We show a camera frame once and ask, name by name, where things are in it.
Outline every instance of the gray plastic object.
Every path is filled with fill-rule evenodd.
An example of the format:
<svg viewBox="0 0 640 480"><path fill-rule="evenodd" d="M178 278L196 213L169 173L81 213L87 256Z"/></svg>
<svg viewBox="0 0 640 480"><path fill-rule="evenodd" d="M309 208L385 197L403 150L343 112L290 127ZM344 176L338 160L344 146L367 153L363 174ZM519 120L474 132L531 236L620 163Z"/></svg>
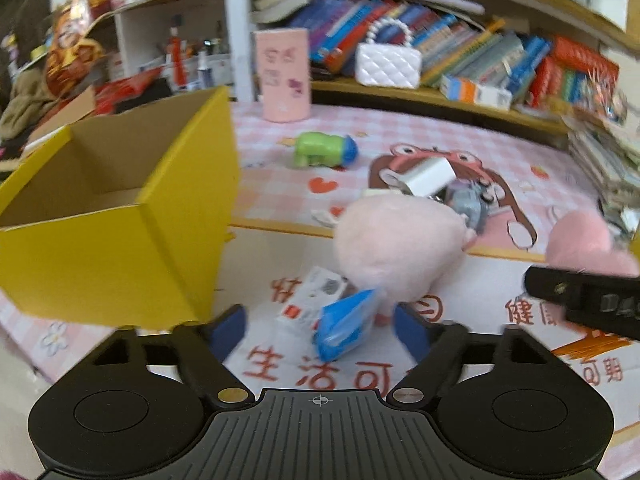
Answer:
<svg viewBox="0 0 640 480"><path fill-rule="evenodd" d="M269 390L222 412L173 463L140 480L490 480L464 462L427 417L385 406L374 391ZM41 480L73 480L57 472ZM602 480L594 470L564 480Z"/></svg>

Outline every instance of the yellow box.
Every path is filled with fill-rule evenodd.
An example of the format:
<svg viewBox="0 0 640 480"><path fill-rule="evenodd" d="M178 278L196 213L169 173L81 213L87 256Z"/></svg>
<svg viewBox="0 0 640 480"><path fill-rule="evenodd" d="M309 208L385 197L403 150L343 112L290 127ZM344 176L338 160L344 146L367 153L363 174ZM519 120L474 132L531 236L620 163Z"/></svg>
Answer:
<svg viewBox="0 0 640 480"><path fill-rule="evenodd" d="M209 320L238 181L226 89L66 126L0 186L0 286L48 319Z"/></svg>

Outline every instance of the quilted purse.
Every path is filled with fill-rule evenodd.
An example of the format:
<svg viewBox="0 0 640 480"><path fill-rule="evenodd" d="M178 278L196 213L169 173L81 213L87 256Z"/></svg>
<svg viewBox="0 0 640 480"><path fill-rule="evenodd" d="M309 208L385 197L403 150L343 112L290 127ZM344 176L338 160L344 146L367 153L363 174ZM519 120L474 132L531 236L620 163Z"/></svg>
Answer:
<svg viewBox="0 0 640 480"><path fill-rule="evenodd" d="M387 25L397 25L404 32L404 44L375 43L378 32ZM356 81L364 86L418 88L422 54L412 48L414 37L400 20L381 18L372 23L367 41L356 53Z"/></svg>

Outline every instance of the green book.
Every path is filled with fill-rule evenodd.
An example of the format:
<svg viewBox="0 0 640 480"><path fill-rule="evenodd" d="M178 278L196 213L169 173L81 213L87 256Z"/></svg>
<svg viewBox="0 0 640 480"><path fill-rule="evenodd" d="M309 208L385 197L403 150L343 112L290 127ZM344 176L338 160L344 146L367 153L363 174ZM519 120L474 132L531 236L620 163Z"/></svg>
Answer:
<svg viewBox="0 0 640 480"><path fill-rule="evenodd" d="M575 84L575 70L565 70L562 76L562 89L560 91L560 97L562 101L571 102L571 94L574 92Z"/></svg>

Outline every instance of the black device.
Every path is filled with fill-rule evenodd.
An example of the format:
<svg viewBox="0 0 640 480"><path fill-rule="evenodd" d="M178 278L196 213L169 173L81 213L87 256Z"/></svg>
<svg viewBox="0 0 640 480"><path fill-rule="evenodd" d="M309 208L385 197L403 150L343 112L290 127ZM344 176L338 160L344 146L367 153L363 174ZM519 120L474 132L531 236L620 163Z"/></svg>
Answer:
<svg viewBox="0 0 640 480"><path fill-rule="evenodd" d="M565 307L568 321L640 340L640 280L532 266L527 294Z"/></svg>
<svg viewBox="0 0 640 480"><path fill-rule="evenodd" d="M396 333L417 361L377 390L264 390L222 365L243 307L169 335L119 330L34 405L42 480L596 480L613 432L606 401L518 328L431 324L411 306ZM465 364L494 364L458 382ZM148 364L177 366L182 383Z"/></svg>

